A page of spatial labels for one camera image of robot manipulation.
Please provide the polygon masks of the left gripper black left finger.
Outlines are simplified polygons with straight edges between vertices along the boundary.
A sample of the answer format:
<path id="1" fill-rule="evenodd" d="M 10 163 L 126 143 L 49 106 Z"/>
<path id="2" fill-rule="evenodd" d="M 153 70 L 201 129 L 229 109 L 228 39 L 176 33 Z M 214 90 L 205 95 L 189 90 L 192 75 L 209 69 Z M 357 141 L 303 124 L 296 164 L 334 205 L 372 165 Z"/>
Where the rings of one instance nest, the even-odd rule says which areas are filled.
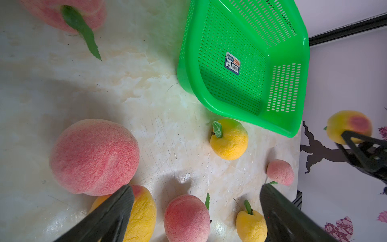
<path id="1" fill-rule="evenodd" d="M 135 196 L 130 185 L 122 186 L 57 242 L 122 242 Z"/>

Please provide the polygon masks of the yellow peach with red blush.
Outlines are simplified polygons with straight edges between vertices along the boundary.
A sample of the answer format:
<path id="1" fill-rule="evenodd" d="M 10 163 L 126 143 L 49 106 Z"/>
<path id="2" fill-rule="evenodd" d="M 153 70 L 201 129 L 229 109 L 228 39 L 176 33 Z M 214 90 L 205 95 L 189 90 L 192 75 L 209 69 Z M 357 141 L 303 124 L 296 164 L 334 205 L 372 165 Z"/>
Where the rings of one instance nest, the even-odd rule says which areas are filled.
<path id="1" fill-rule="evenodd" d="M 352 131 L 365 136 L 372 135 L 372 122 L 358 111 L 339 111 L 333 114 L 327 121 L 326 133 L 330 140 L 337 144 L 346 145 L 342 138 L 345 131 Z"/>

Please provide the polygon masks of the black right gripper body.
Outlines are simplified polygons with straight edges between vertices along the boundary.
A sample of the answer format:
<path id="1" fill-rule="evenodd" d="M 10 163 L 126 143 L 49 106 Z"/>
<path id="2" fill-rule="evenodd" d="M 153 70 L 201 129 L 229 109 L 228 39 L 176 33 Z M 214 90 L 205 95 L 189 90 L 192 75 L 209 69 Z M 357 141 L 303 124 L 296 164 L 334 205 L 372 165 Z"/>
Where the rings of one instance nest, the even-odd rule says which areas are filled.
<path id="1" fill-rule="evenodd" d="M 344 131 L 341 135 L 343 145 L 336 144 L 345 155 L 347 163 L 360 172 L 376 178 L 383 183 L 387 182 L 387 142 L 353 131 Z"/>

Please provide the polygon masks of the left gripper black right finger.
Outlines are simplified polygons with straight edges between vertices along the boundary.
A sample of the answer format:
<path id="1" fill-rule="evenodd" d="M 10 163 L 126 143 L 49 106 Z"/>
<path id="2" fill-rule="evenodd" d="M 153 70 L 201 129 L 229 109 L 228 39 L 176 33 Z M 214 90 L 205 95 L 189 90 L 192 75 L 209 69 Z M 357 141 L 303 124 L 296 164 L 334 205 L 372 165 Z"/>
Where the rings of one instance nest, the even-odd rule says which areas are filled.
<path id="1" fill-rule="evenodd" d="M 270 184 L 262 186 L 260 202 L 271 242 L 335 242 Z"/>

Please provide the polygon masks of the small pink peach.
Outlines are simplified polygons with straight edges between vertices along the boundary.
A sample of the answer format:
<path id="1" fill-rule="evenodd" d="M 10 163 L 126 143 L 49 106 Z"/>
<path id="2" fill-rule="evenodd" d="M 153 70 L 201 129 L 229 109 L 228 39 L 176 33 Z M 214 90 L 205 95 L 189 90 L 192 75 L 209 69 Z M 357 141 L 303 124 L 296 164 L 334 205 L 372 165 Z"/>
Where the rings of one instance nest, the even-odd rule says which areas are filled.
<path id="1" fill-rule="evenodd" d="M 294 171 L 292 166 L 287 161 L 280 159 L 269 162 L 267 176 L 272 181 L 286 186 L 290 186 L 294 182 Z"/>

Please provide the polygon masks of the large pink peach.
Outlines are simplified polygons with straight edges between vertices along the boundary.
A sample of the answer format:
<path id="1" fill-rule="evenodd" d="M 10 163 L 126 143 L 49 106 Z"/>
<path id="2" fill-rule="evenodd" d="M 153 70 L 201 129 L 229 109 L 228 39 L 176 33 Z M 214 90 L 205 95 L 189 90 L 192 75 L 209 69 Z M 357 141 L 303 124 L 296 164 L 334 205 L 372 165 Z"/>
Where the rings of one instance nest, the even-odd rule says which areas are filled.
<path id="1" fill-rule="evenodd" d="M 131 181 L 139 161 L 139 144 L 128 129 L 107 120 L 86 119 L 60 134 L 49 166 L 68 192 L 105 196 Z"/>

